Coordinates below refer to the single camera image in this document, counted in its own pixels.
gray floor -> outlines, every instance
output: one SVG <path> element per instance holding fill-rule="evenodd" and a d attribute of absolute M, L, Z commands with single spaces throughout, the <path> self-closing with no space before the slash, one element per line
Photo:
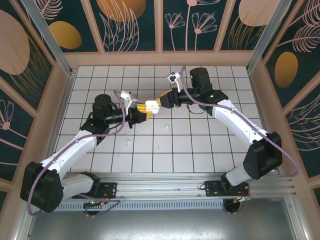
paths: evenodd
<path fill-rule="evenodd" d="M 237 215 L 221 209 L 111 211 L 97 218 L 82 212 L 42 213 L 31 240 L 292 240 L 282 198 L 253 199 Z"/>

flower illustration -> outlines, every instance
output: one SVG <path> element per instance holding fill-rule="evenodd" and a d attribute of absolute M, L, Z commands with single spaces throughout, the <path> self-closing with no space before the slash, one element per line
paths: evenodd
<path fill-rule="evenodd" d="M 10 129 L 10 122 L 14 114 L 14 109 L 15 105 L 12 102 L 8 101 L 6 106 L 5 101 L 3 99 L 0 100 L 0 129 Z"/>
<path fill-rule="evenodd" d="M 172 14 L 172 16 L 170 13 L 167 13 L 165 15 L 165 20 L 168 23 L 169 28 L 170 28 L 171 42 L 172 42 L 173 50 L 175 51 L 176 48 L 175 48 L 175 44 L 174 44 L 174 37 L 172 35 L 172 29 L 183 27 L 186 23 L 185 23 L 185 21 L 183 21 L 183 17 L 181 16 L 181 12 L 179 14 L 174 13 L 174 14 Z"/>
<path fill-rule="evenodd" d="M 0 100 L 0 130 L 9 130 L 11 132 L 13 132 L 14 134 L 22 137 L 22 138 L 25 138 L 27 139 L 26 136 L 12 130 L 10 128 L 11 126 L 11 120 L 12 120 L 12 117 L 14 115 L 14 109 L 15 109 L 15 105 L 11 102 L 11 101 L 8 101 L 7 105 L 5 103 L 5 101 L 3 99 Z M 11 142 L 8 142 L 2 138 L 0 138 L 0 142 L 4 143 L 4 144 L 7 144 L 11 147 L 14 147 L 16 149 L 19 149 L 19 150 L 23 150 L 24 148 L 23 147 L 20 147 L 18 145 L 15 145 Z"/>
<path fill-rule="evenodd" d="M 186 28 L 185 28 L 185 50 L 188 51 L 188 28 L 189 28 L 189 15 L 190 15 L 190 8 L 194 6 L 200 5 L 210 5 L 210 4 L 217 4 L 220 0 L 186 0 L 186 3 L 189 5 L 188 12 L 186 15 Z"/>
<path fill-rule="evenodd" d="M 198 34 L 210 33 L 217 30 L 217 25 L 214 25 L 216 19 L 215 12 L 212 14 L 203 13 L 199 18 L 199 13 L 192 14 L 192 24 L 195 32 L 194 50 L 197 50 Z"/>

white grid floor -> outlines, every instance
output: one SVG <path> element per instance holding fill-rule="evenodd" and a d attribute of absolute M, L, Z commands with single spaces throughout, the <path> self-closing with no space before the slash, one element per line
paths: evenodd
<path fill-rule="evenodd" d="M 189 71 L 197 67 L 200 66 L 186 69 L 188 87 L 191 87 Z M 221 89 L 237 109 L 261 127 L 246 68 L 202 67 L 207 68 L 213 89 Z M 97 95 L 109 94 L 117 103 L 112 91 L 126 90 L 137 93 L 139 102 L 144 103 L 170 89 L 166 76 L 180 69 L 181 66 L 80 66 L 55 151 L 78 132 L 92 111 Z M 195 104 L 190 110 L 202 112 Z M 136 124 L 133 129 L 129 129 L 126 123 L 119 134 L 106 137 L 70 171 L 224 173 L 240 165 L 245 155 L 245 146 L 224 124 L 207 113 L 192 114 L 183 105 L 173 109 L 161 108 L 152 119 Z"/>

robotic arm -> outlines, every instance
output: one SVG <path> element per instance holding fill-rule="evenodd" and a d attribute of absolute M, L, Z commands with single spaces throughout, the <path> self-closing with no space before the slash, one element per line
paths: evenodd
<path fill-rule="evenodd" d="M 120 96 L 125 105 L 125 121 L 132 128 L 134 124 L 147 121 L 152 114 L 157 114 L 160 107 L 156 101 L 146 101 L 144 104 L 138 103 L 138 97 L 131 92 L 121 92 Z M 111 101 L 111 97 L 106 94 L 98 95 L 94 99 L 92 112 L 86 122 L 80 127 L 80 131 L 66 144 L 60 151 L 41 163 L 31 162 L 24 171 L 22 187 L 20 192 L 21 199 L 28 201 L 31 187 L 36 177 L 47 166 L 56 155 L 62 155 L 44 172 L 40 181 L 37 183 L 32 195 L 31 203 L 47 213 L 56 209 L 64 199 L 85 193 L 89 197 L 95 197 L 101 190 L 100 178 L 90 172 L 64 179 L 69 169 L 81 159 L 88 151 L 94 149 L 101 143 L 104 137 L 83 136 L 95 134 L 108 134 L 109 125 L 118 124 L 123 121 L 123 112 Z"/>
<path fill-rule="evenodd" d="M 221 107 L 199 105 L 210 116 L 220 120 L 232 130 L 247 149 L 243 164 L 221 176 L 221 186 L 227 193 L 235 186 L 250 179 L 260 179 L 282 164 L 282 153 L 256 133 L 258 130 L 281 147 L 281 137 L 276 132 L 268 133 L 260 129 L 236 109 L 228 96 L 220 90 L 214 90 L 206 68 L 198 67 L 192 69 L 190 76 L 192 88 L 188 88 L 187 91 L 195 100 L 201 103 L 221 105 L 232 109 L 232 111 L 228 111 Z M 179 77 L 178 73 L 172 73 L 167 78 L 171 84 L 178 84 L 177 78 Z M 174 87 L 163 93 L 156 101 L 160 106 L 168 109 L 174 106 L 179 107 L 182 104 L 194 104 L 187 96 L 185 90 L 180 90 L 179 87 Z M 256 131 L 248 126 L 244 119 L 251 123 L 256 128 Z"/>

vent grille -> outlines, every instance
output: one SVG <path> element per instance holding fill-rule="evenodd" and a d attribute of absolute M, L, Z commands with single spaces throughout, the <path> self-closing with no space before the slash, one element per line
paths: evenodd
<path fill-rule="evenodd" d="M 83 211 L 84 203 L 90 201 L 68 201 L 61 203 L 55 211 L 71 212 Z M 88 211 L 106 210 L 114 203 L 92 206 Z M 222 199 L 210 200 L 150 200 L 150 201 L 121 201 L 112 211 L 137 211 L 137 210 L 187 210 L 187 209 L 222 209 Z"/>

